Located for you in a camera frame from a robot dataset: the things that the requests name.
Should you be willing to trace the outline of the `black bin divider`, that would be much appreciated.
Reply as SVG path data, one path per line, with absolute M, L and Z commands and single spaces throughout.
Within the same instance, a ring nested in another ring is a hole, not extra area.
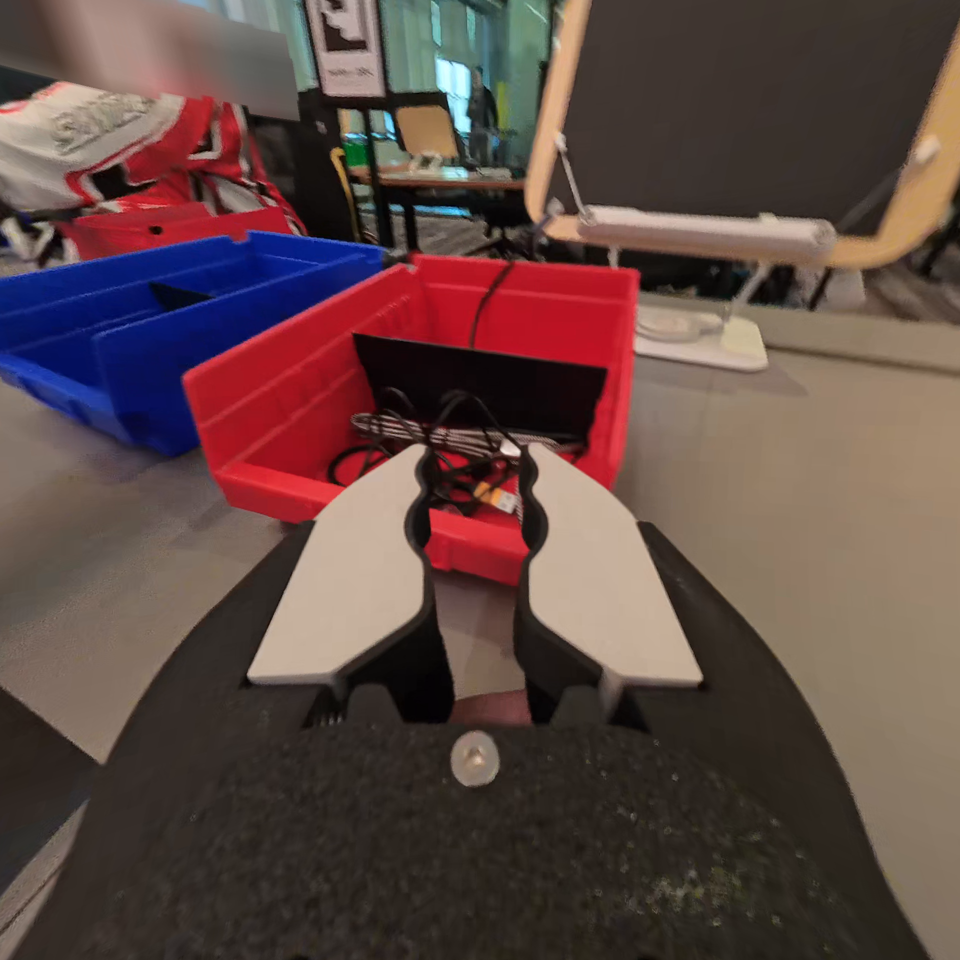
M 352 339 L 375 406 L 427 426 L 584 442 L 608 381 L 601 366 L 359 332 Z

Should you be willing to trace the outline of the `blue plastic bin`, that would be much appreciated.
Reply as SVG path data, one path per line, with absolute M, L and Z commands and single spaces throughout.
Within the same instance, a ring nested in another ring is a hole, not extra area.
M 373 277 L 380 246 L 266 231 L 1 281 L 2 382 L 119 443 L 199 445 L 183 376 Z

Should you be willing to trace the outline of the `white light bar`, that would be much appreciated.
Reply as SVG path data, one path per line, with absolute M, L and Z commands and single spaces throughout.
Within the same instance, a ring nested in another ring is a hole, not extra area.
M 583 241 L 646 253 L 796 264 L 829 259 L 837 242 L 823 220 L 709 217 L 588 206 L 577 218 Z

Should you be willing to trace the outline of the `wood-framed black panel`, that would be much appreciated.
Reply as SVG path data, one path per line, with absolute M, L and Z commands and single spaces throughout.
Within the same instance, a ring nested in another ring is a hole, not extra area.
M 896 261 L 958 187 L 958 18 L 951 1 L 566 2 L 526 210 L 556 200 L 547 234 L 584 244 L 587 207 L 822 220 L 833 252 L 803 264 Z

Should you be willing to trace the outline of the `black sign easel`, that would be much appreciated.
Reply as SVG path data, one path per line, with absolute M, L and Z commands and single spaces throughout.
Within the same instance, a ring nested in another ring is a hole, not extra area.
M 299 221 L 312 237 L 375 244 L 355 197 L 339 109 L 318 88 L 299 93 L 298 109 L 291 205 Z

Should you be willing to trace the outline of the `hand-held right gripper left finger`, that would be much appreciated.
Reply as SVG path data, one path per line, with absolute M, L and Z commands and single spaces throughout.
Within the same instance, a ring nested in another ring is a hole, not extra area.
M 251 660 L 258 688 L 387 690 L 402 719 L 443 724 L 454 684 L 432 567 L 432 451 L 414 443 L 344 488 L 313 520 Z

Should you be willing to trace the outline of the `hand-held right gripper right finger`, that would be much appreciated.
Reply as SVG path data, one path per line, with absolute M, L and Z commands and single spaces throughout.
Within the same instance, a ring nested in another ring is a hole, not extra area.
M 698 690 L 704 672 L 639 522 L 605 486 L 543 444 L 521 450 L 514 655 L 534 704 L 594 691 L 613 719 L 633 690 Z

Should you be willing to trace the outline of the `red plastic bin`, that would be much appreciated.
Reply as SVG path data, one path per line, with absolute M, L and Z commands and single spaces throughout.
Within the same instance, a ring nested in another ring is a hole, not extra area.
M 176 244 L 225 236 L 243 241 L 249 232 L 294 234 L 275 206 L 213 214 L 190 202 L 162 208 L 97 213 L 63 222 L 59 231 L 82 261 L 117 257 Z
M 230 505 L 313 520 L 340 494 L 329 466 L 377 406 L 356 332 L 467 348 L 474 313 L 504 262 L 419 254 L 210 359 L 185 393 L 210 472 Z M 476 350 L 607 370 L 576 466 L 615 486 L 627 442 L 641 275 L 630 268 L 519 261 L 490 300 Z

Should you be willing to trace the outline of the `tag pattern sign board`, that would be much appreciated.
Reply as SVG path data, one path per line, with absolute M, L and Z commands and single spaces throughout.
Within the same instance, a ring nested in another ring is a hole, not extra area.
M 342 102 L 385 100 L 378 1 L 305 1 L 304 7 L 323 94 Z

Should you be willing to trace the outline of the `white panel stand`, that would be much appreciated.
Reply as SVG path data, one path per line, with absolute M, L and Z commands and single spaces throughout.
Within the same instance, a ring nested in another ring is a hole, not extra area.
M 637 356 L 741 374 L 767 370 L 769 359 L 757 323 L 741 315 L 772 270 L 759 261 L 737 295 L 725 305 L 640 305 L 635 314 Z

